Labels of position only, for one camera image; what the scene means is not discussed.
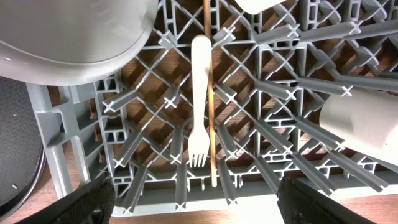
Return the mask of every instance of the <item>dish rack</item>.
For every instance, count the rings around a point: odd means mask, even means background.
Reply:
[[[254,16],[210,0],[210,10],[218,186],[209,164],[187,166],[190,42],[203,6],[160,0],[146,46],[121,71],[58,87],[57,104],[51,88],[27,84],[59,198],[72,192],[68,141],[80,184],[113,176],[116,217],[275,203],[283,176],[331,198],[398,193],[397,166],[318,125],[328,95],[398,92],[398,0],[295,0]]]

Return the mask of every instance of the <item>chopstick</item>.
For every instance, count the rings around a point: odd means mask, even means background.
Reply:
[[[203,0],[205,13],[205,35],[211,40],[210,29],[210,1]],[[213,93],[213,61],[210,60],[209,82],[208,82],[208,107],[209,107],[209,131],[210,131],[210,166],[211,166],[211,186],[217,187],[217,168],[216,168],[216,141],[214,130],[214,93]]]

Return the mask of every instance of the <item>fork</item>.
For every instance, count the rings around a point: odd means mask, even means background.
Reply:
[[[210,39],[205,35],[196,36],[191,45],[193,128],[188,138],[190,167],[203,167],[209,152],[210,139],[204,122],[210,60]]]

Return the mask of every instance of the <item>wooden chopstick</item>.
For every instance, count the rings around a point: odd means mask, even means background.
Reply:
[[[210,1],[203,0],[205,11],[205,35],[211,40],[210,29]],[[214,93],[213,93],[213,61],[210,60],[209,82],[208,82],[208,106],[209,106],[209,130],[210,130],[210,166],[211,166],[211,186],[217,187],[217,168],[216,168],[216,141],[214,131]]]

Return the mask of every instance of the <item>fork handle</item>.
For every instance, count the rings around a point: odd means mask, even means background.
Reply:
[[[206,92],[211,60],[211,42],[205,35],[192,40],[193,127],[204,126]]]

